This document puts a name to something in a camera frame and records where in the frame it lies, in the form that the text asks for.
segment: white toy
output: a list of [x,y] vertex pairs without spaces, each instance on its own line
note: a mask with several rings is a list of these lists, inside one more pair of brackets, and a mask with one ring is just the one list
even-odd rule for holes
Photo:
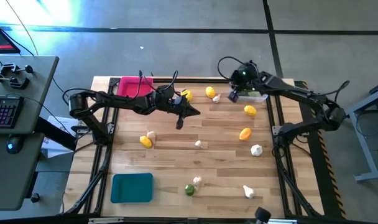
[[255,145],[251,147],[251,154],[253,156],[260,156],[262,154],[262,146],[260,145]]
[[219,103],[219,100],[221,99],[221,94],[218,94],[216,95],[214,98],[213,98],[213,102],[214,103]]
[[197,142],[195,143],[195,146],[196,146],[196,148],[198,148],[198,149],[202,149],[202,148],[203,148],[203,145],[201,144],[201,141],[200,141],[200,140],[197,141]]
[[198,190],[201,184],[201,177],[195,177],[193,179],[193,186],[195,186],[195,190]]
[[244,194],[246,195],[248,199],[252,199],[254,197],[254,190],[247,187],[246,185],[243,185],[243,189],[244,189]]
[[147,134],[146,134],[146,137],[148,137],[153,144],[155,144],[155,141],[156,141],[156,133],[154,133],[154,131],[149,131]]

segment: wooden table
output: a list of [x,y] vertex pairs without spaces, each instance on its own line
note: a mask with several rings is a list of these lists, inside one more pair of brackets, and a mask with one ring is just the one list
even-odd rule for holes
[[[91,89],[107,91],[109,79],[94,77]],[[212,86],[221,94],[219,104],[205,96],[207,86]],[[177,116],[174,114],[155,111],[148,116],[141,116],[133,111],[119,111],[101,215],[254,218],[257,207],[263,207],[272,213],[273,218],[283,218],[266,103],[254,104],[257,115],[252,118],[244,114],[244,105],[234,104],[227,99],[227,84],[176,83],[175,89],[191,90],[194,96],[191,104],[201,111],[199,116],[186,118],[181,130],[175,129]],[[302,120],[297,102],[282,98],[282,108],[286,122]],[[95,115],[101,119],[102,110]],[[239,140],[243,128],[252,129],[248,141]],[[148,131],[155,131],[157,135],[151,149],[144,148],[139,142],[139,137]],[[91,140],[90,135],[85,136],[77,147]],[[203,149],[195,148],[197,140],[202,141]],[[296,143],[308,149],[307,144]],[[260,144],[264,149],[260,157],[251,156],[250,148],[255,144]],[[311,159],[295,147],[291,151],[299,189],[315,210],[323,213]],[[95,146],[90,146],[75,154],[64,196],[66,208],[76,202],[88,185],[94,153]],[[154,176],[153,201],[135,204],[110,202],[114,174],[144,172]],[[196,176],[203,179],[202,185],[194,196],[188,197],[184,187],[192,183]],[[255,190],[254,199],[245,198],[243,185]],[[98,189],[94,192],[93,207],[97,194]],[[290,191],[288,196],[293,210]]]

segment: green toy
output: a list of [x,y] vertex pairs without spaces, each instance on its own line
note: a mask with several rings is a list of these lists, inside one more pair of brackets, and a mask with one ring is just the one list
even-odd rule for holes
[[195,193],[195,186],[192,184],[187,184],[185,186],[185,193],[187,196],[192,196]]

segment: computer keyboard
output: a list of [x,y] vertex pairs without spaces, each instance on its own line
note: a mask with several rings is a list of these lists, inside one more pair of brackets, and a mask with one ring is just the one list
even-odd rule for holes
[[20,96],[0,96],[0,128],[14,128],[23,99]]

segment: teal plate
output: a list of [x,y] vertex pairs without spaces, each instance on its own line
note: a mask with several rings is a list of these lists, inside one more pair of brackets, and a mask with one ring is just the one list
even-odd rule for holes
[[150,202],[153,199],[153,175],[116,174],[113,177],[112,203]]

